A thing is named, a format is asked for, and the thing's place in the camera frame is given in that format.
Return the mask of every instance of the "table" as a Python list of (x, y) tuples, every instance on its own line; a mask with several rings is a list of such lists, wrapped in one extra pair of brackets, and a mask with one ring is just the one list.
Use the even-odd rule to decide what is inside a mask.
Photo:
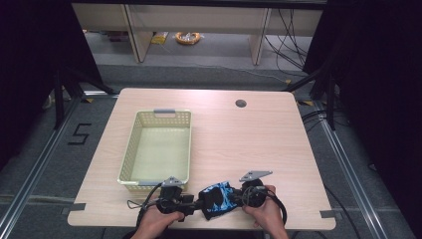
[[(246, 102), (244, 108), (236, 101)], [(334, 218), (321, 218), (331, 210), (317, 164), (295, 99), (290, 93), (124, 89), (105, 127), (75, 204), (84, 210), (71, 211), (74, 226), (135, 225), (138, 210), (126, 201), (142, 202), (145, 192), (130, 192), (117, 183), (128, 136), (139, 110), (187, 109), (192, 111), (191, 169), (187, 193), (238, 179), (249, 170), (272, 170), (262, 178), (277, 187), (288, 209), (287, 229), (330, 230)], [(241, 208), (207, 221), (201, 211), (172, 228), (253, 229), (253, 219)]]

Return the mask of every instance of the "wooden tabletop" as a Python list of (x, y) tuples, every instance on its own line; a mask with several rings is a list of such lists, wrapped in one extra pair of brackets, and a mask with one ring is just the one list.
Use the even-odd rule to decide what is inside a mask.
[[(246, 106), (239, 108), (236, 101)], [(334, 218), (321, 218), (331, 210), (317, 164), (290, 93), (124, 89), (114, 106), (97, 151), (71, 211), (74, 226), (135, 225), (138, 203), (146, 192), (133, 192), (117, 183), (135, 113), (153, 109), (192, 111), (190, 178), (187, 193), (228, 180), (240, 188), (239, 178), (249, 170), (272, 170), (262, 179), (277, 188), (288, 210), (287, 229), (330, 230)], [(254, 220), (241, 208), (207, 221), (201, 211), (176, 222), (172, 228), (253, 229)]]

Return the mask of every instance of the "yellow basket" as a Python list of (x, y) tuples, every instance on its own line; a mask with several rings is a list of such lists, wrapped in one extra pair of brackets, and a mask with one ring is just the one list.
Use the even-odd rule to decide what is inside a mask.
[(189, 110), (138, 112), (118, 183), (129, 190), (150, 190), (174, 176), (186, 184), (189, 180), (191, 122)]

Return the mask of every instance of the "human hand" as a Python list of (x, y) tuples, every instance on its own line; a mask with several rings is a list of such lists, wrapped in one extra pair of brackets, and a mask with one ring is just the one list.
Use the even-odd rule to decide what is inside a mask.
[(169, 214), (161, 213), (156, 206), (150, 206), (140, 221), (139, 228), (136, 230), (132, 239), (153, 239), (158, 237), (164, 229), (176, 220), (184, 218), (181, 212), (172, 212)]
[[(276, 187), (273, 185), (265, 185), (269, 189), (270, 194), (276, 194)], [(283, 223), (282, 213), (276, 202), (270, 197), (266, 197), (263, 205), (260, 207), (250, 207), (244, 205), (242, 209), (255, 218), (254, 227), (261, 226), (269, 232), (275, 239), (289, 238), (285, 225)]]

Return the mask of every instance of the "floor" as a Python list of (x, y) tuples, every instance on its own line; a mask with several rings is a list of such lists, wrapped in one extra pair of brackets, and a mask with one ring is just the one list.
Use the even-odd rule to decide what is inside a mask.
[[(162, 81), (167, 77), (182, 78), (183, 75), (196, 72), (209, 71), (215, 74), (214, 70), (218, 69), (222, 76), (258, 75), (256, 77), (260, 80), (257, 81), (265, 83), (266, 80), (272, 80), (283, 87), (289, 80), (294, 81), (304, 75), (298, 67), (276, 57), (269, 43), (264, 46), (260, 65), (253, 66), (248, 36), (203, 34), (199, 43), (193, 46), (179, 45), (173, 36), (174, 33), (169, 33), (164, 45), (151, 45), (145, 61), (136, 63), (129, 42), (111, 42), (103, 33), (86, 33), (105, 82), (117, 88), (139, 84), (131, 78), (136, 74), (132, 71), (139, 68), (143, 71), (170, 69), (166, 72), (168, 76), (150, 72), (164, 79)], [(312, 38), (296, 38), (297, 45), (305, 51), (311, 41)], [(277, 36), (269, 36), (269, 42), (276, 49), (281, 46)], [(295, 49), (293, 41), (287, 42)], [(296, 52), (286, 47), (283, 49), (284, 54), (300, 62)], [(216, 86), (224, 82), (226, 80), (219, 79)], [(151, 84), (142, 83), (142, 87)], [(90, 86), (86, 86), (86, 89), (92, 90)], [(295, 92), (302, 116), (323, 108), (323, 101), (311, 105), (308, 103), (309, 89), (310, 86), (305, 86)], [(22, 194), (22, 185), (26, 185), (28, 175), (38, 175), (32, 182), (33, 189), (27, 192), (28, 200), (22, 202), (26, 206), (18, 211), (20, 216), (17, 220), (11, 222), (11, 231), (7, 235), (2, 234), (1, 238), (121, 238), (130, 230), (71, 227), (66, 221), (115, 101), (116, 98), (96, 97), (90, 104), (66, 102), (67, 109), (77, 106), (58, 142), (51, 142), (51, 135), (55, 133), (52, 129), (55, 123), (54, 108), (47, 108), (39, 116), (20, 155), (12, 158), (9, 165), (0, 172), (1, 215), (14, 209), (11, 208), (14, 196)], [(322, 181), (328, 188), (327, 195), (335, 213), (337, 227), (327, 232), (289, 231), (291, 238), (415, 238), (376, 170), (368, 167), (370, 159), (354, 134), (346, 114), (336, 112), (335, 121), (335, 132), (328, 129), (323, 116), (309, 118), (304, 124)], [(82, 122), (90, 123), (89, 127), (81, 127), (81, 130), (89, 131), (90, 140), (83, 146), (71, 146), (69, 142), (80, 140), (75, 137), (75, 128)], [(51, 152), (44, 150), (44, 146), (49, 144), (53, 145)], [(45, 164), (38, 163), (42, 156), (47, 158)]]

